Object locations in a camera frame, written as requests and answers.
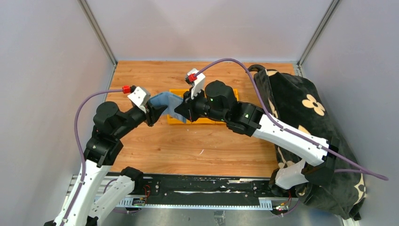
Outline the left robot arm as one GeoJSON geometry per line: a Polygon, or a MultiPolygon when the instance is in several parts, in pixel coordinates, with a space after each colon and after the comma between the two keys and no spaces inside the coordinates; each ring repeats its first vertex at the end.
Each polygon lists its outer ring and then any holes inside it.
{"type": "Polygon", "coordinates": [[[95,200],[104,177],[123,148],[121,138],[143,122],[153,126],[168,106],[147,103],[144,108],[147,112],[137,106],[122,112],[111,101],[97,107],[92,137],[83,153],[81,180],[75,183],[60,214],[54,220],[46,222],[46,226],[101,226],[126,195],[140,194],[143,191],[143,173],[126,167],[113,186],[95,200]]]}

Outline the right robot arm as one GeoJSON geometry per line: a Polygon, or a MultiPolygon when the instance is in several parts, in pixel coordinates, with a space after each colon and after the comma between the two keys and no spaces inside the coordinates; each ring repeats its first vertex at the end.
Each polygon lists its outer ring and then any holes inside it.
{"type": "Polygon", "coordinates": [[[274,196],[303,183],[327,186],[332,182],[335,157],[326,149],[336,148],[336,141],[306,134],[254,104],[238,101],[233,88],[221,81],[213,81],[204,89],[190,88],[175,112],[191,122],[201,117],[224,122],[234,133],[266,140],[299,156],[299,162],[273,172],[268,185],[274,196]]]}

